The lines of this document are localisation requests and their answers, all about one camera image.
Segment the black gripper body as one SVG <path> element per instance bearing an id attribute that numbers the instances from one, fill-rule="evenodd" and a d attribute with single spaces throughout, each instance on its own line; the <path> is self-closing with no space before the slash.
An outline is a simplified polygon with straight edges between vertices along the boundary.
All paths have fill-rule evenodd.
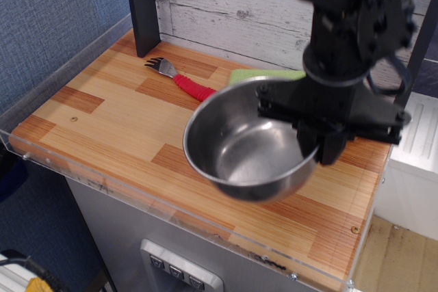
<path id="1" fill-rule="evenodd" d="M 256 88 L 259 115 L 306 124 L 320 135 L 346 133 L 399 144 L 401 130 L 411 122 L 402 107 L 375 95 L 362 83 L 329 87 L 310 78 L 268 79 Z"/>

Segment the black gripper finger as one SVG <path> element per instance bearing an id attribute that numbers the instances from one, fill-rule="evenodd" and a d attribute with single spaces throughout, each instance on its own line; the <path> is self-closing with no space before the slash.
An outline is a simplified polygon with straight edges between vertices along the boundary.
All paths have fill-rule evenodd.
<path id="1" fill-rule="evenodd" d="M 321 165 L 333 165 L 343 153 L 348 141 L 345 129 L 318 131 L 318 161 Z"/>
<path id="2" fill-rule="evenodd" d="M 304 120 L 300 120 L 297 126 L 297 140 L 303 157 L 308 157 L 319 148 L 316 130 Z"/>

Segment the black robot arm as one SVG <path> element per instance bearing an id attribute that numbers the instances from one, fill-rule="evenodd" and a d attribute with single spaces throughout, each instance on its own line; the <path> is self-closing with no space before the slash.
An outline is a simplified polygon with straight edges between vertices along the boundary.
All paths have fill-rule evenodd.
<path id="1" fill-rule="evenodd" d="M 306 75 L 259 85 L 259 114 L 290 123 L 303 157 L 322 165 L 334 163 L 356 137 L 397 144 L 411 117 L 387 97 L 411 84 L 396 51 L 411 43 L 413 1 L 308 1 L 314 12 Z"/>

